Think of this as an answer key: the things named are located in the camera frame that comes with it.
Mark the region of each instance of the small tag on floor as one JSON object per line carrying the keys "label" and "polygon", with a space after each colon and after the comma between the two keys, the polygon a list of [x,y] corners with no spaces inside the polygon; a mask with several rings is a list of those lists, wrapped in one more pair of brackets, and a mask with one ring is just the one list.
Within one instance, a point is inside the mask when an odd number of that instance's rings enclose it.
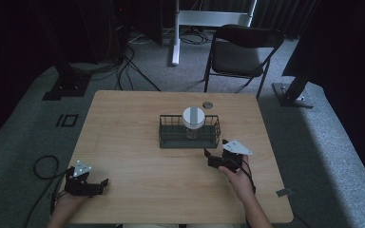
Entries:
{"label": "small tag on floor", "polygon": [[277,195],[278,197],[283,197],[283,196],[290,196],[292,194],[294,194],[295,192],[292,191],[291,188],[284,188],[284,189],[281,189],[281,190],[278,190],[277,191]]}

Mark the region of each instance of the wire basket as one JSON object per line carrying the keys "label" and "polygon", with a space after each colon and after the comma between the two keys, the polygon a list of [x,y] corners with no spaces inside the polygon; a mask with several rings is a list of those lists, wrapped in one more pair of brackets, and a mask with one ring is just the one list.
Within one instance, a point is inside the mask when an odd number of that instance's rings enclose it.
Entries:
{"label": "wire basket", "polygon": [[203,126],[194,131],[185,127],[182,115],[160,116],[160,148],[216,148],[220,134],[217,115],[205,116]]}

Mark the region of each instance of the black chair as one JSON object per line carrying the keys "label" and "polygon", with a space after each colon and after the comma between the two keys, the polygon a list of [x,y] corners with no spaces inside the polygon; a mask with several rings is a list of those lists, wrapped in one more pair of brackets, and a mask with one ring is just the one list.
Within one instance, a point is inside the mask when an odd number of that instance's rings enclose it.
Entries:
{"label": "black chair", "polygon": [[[207,92],[210,75],[247,78],[249,81],[244,86],[248,86],[254,78],[262,75],[257,93],[258,99],[271,57],[283,41],[283,33],[275,29],[237,25],[225,25],[218,28],[212,39],[203,76],[204,92]],[[259,48],[268,48],[265,57],[260,58]]]}

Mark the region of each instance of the human hand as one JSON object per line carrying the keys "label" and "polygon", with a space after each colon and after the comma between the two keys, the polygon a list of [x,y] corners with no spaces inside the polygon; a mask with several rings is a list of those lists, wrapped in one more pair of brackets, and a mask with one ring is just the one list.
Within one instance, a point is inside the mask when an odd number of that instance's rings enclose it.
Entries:
{"label": "human hand", "polygon": [[76,213],[80,205],[88,198],[88,196],[72,196],[70,193],[63,191],[55,204],[55,209],[52,212],[48,223],[50,227],[65,227],[67,221]]}
{"label": "human hand", "polygon": [[[243,155],[242,160],[242,169],[244,169],[247,173],[250,173],[250,168],[247,165],[248,156]],[[254,197],[251,181],[242,170],[239,169],[237,173],[233,173],[224,166],[219,166],[219,170],[229,179],[233,190],[236,192],[236,195],[241,202],[247,202],[250,198]]]}

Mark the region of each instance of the chair backrest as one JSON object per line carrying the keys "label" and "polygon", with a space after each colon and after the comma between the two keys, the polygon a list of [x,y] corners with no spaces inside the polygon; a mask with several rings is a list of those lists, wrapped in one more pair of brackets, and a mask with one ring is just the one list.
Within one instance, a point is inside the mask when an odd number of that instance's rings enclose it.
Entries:
{"label": "chair backrest", "polygon": [[212,43],[217,39],[226,40],[243,48],[278,49],[284,41],[284,35],[276,29],[225,25],[216,30]]}

